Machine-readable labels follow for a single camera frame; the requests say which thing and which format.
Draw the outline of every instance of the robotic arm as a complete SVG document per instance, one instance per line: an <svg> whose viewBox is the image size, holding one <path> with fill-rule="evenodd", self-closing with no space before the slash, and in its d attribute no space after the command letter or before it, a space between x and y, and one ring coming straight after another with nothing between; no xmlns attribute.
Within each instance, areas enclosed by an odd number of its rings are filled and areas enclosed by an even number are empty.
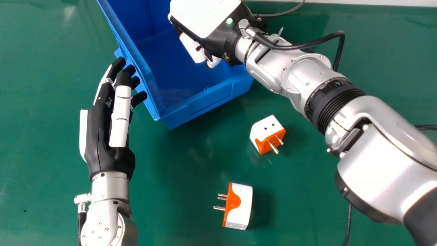
<svg viewBox="0 0 437 246"><path fill-rule="evenodd" d="M135 155L128 145L132 110L147 98L132 65L118 58L103 75L93 106L80 112L80 154L88 164L91 193L78 195L79 246L134 246L138 233L129 206Z"/></svg>
<svg viewBox="0 0 437 246"><path fill-rule="evenodd" d="M172 0L168 18L196 62L244 64L313 123L340 159L335 182L355 208L376 222L404 224L419 246L437 245L437 148L425 135L324 55L267 34L241 0Z"/></svg>

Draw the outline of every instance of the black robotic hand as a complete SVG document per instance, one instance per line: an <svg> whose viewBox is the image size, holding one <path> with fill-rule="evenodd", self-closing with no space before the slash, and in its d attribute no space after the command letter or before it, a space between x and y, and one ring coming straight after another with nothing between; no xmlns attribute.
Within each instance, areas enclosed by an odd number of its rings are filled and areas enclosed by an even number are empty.
<svg viewBox="0 0 437 246"><path fill-rule="evenodd" d="M123 69L125 65L125 59L120 57L108 67L100 81L93 106L80 112L79 149L88 164L90 180L98 173L109 171L126 173L131 179L135 169L135 155L128 144L128 126L132 120L132 110L147 98L147 94L142 91L133 97L123 97L118 93L116 96L118 87L130 95L140 83L137 76L132 77L134 66ZM114 144L113 141L110 144L112 135L116 136L114 139L118 143Z"/></svg>

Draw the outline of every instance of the blue bin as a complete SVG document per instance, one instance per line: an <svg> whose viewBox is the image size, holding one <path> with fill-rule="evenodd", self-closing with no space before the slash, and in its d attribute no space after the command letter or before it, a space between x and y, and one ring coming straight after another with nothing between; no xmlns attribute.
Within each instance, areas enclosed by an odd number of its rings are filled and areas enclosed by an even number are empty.
<svg viewBox="0 0 437 246"><path fill-rule="evenodd" d="M173 129L247 92L244 66L196 64L167 19L170 0L97 0L117 39L116 57L133 64L155 121Z"/></svg>

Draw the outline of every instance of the green surface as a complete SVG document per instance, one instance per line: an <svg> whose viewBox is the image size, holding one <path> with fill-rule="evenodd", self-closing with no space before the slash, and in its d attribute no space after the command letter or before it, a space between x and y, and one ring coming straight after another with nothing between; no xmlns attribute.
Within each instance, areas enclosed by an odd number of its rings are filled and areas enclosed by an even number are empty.
<svg viewBox="0 0 437 246"><path fill-rule="evenodd" d="M295 42L344 30L340 72L412 123L437 123L437 9L306 4L269 26L285 26ZM316 51L332 59L335 47ZM90 107L116 48L94 1L0 2L0 245L76 244L73 198L90 191L79 110ZM287 129L285 146L259 156L250 127L271 114ZM334 184L337 159L287 99L259 84L171 131L139 106L130 133L138 245L341 244L347 202ZM247 231L222 228L223 213L212 209L229 182L254 188ZM404 227L355 211L350 245L412 244Z"/></svg>

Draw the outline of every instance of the white and orange plug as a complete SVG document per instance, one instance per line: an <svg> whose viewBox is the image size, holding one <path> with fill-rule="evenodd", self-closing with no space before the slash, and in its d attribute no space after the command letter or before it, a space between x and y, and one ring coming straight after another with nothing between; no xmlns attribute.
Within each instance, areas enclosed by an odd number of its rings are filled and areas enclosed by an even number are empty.
<svg viewBox="0 0 437 246"><path fill-rule="evenodd" d="M252 210L253 189L251 186L229 183L228 194L218 194L217 199L225 200L226 206L214 206L225 212L223 227L246 230Z"/></svg>
<svg viewBox="0 0 437 246"><path fill-rule="evenodd" d="M279 145L284 145L282 139L285 135L285 129L279 123L275 116L271 115L265 119L256 122L250 130L250 141L263 155L271 150L279 154L277 149Z"/></svg>

